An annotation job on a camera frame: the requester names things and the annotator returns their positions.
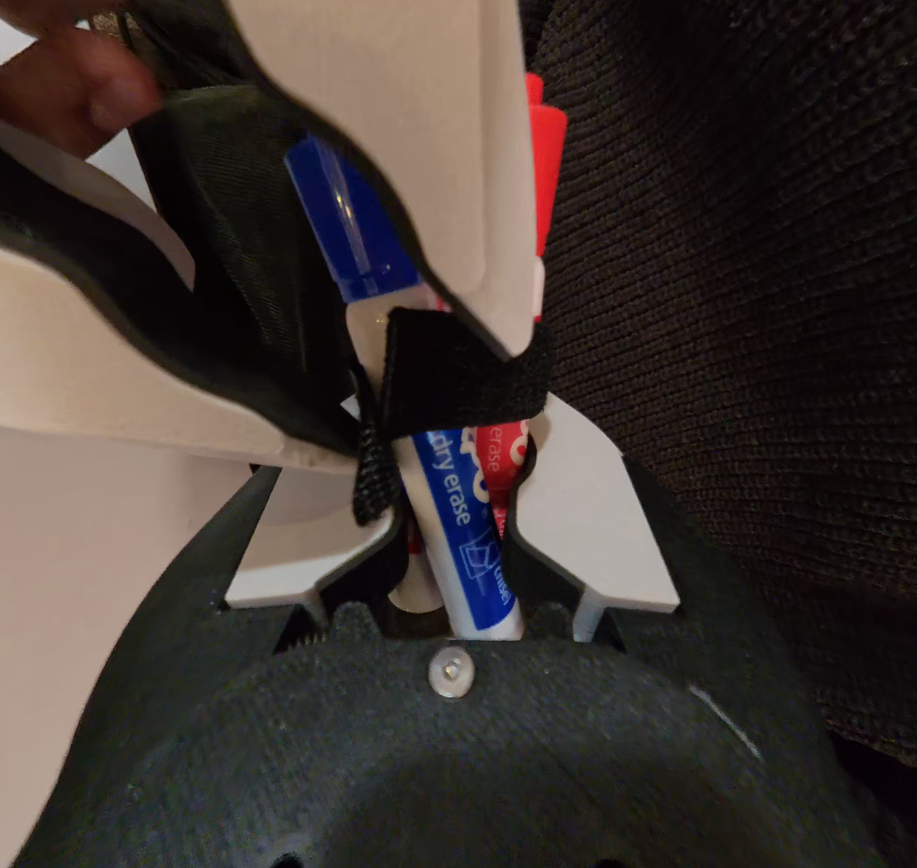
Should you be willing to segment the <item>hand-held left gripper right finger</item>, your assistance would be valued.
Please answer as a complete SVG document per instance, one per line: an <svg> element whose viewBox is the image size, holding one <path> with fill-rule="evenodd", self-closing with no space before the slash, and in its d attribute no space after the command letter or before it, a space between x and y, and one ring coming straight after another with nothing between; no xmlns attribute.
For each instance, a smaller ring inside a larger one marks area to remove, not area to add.
<svg viewBox="0 0 917 868"><path fill-rule="evenodd" d="M577 643L593 640L608 610L673 613L680 595L622 452L553 394L529 428L502 551L523 605L563 607Z"/></svg>

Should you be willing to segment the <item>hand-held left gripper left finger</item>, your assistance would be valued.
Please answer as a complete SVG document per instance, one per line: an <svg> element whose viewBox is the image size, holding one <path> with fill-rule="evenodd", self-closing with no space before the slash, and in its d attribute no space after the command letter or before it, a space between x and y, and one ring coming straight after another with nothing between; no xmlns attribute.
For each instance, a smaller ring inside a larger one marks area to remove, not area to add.
<svg viewBox="0 0 917 868"><path fill-rule="evenodd" d="M225 593L233 610L301 606L327 628L327 590L380 552L397 535L390 508L360 526L352 512L352 474L283 468Z"/></svg>

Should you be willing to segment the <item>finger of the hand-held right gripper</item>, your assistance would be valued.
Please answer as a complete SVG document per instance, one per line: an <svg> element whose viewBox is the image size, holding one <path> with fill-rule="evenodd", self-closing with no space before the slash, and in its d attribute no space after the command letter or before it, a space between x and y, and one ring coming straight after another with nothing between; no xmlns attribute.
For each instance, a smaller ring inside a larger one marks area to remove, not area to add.
<svg viewBox="0 0 917 868"><path fill-rule="evenodd" d="M422 278L500 358L533 336L518 0L219 0L246 77L375 188Z"/></svg>
<svg viewBox="0 0 917 868"><path fill-rule="evenodd" d="M2 426L354 469L359 424L193 291L178 234L91 163L2 123Z"/></svg>

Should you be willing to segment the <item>red dry erase marker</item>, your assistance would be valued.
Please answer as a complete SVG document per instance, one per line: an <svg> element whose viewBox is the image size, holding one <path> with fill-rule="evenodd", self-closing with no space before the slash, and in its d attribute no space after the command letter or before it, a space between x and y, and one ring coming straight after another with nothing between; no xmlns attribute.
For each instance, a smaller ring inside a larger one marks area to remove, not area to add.
<svg viewBox="0 0 917 868"><path fill-rule="evenodd" d="M536 210L534 322L540 323L544 300L544 249L550 232L560 166L567 134L567 115L544 103L544 81L534 73L525 76L533 151ZM484 481L500 536L505 531L509 497L522 470L529 442L526 419L501 426L479 427L476 446L484 453Z"/></svg>
<svg viewBox="0 0 917 868"><path fill-rule="evenodd" d="M412 511L406 513L408 564L405 576L392 590L388 599L398 609L411 614L427 614L441 610L437 579L427 557L427 548Z"/></svg>

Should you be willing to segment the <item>blue dry erase marker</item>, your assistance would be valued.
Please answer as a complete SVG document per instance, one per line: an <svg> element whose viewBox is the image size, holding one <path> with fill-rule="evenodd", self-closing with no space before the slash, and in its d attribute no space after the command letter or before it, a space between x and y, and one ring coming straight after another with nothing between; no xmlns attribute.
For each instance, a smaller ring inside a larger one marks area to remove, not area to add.
<svg viewBox="0 0 917 868"><path fill-rule="evenodd" d="M285 162L328 269L347 305L347 325L370 384L383 389L391 312L428 321L446 316L420 280L378 197L355 167L315 136ZM519 603L503 577L500 539L470 428L390 439L398 476L427 548L453 633L466 640L517 641Z"/></svg>

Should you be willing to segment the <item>person's right hand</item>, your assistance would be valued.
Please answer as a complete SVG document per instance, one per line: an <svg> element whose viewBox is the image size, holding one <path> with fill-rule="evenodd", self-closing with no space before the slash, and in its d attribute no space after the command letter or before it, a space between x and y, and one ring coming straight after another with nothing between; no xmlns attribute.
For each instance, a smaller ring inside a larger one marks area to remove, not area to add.
<svg viewBox="0 0 917 868"><path fill-rule="evenodd" d="M2 21L34 38L2 64L1 119L80 159L158 112L152 71L78 22L127 0L1 0Z"/></svg>

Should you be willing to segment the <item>person's dark knit sweater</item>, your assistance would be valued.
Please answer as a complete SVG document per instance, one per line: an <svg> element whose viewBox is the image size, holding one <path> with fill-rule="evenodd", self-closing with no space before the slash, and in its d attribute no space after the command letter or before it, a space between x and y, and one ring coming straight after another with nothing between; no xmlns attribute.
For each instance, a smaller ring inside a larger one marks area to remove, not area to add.
<svg viewBox="0 0 917 868"><path fill-rule="evenodd" d="M555 391L764 599L915 866L915 2L520 0Z"/></svg>

